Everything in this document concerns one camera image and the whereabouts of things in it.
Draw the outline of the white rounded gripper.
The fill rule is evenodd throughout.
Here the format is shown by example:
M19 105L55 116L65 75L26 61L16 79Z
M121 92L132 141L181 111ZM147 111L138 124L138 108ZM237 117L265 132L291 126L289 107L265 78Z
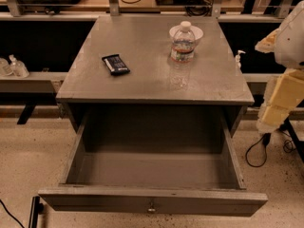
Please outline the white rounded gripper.
M255 45L262 53L275 53L275 61L285 66L283 74L272 76L265 89L258 112L259 133L277 130L290 113L304 100L304 0L300 1L273 30Z

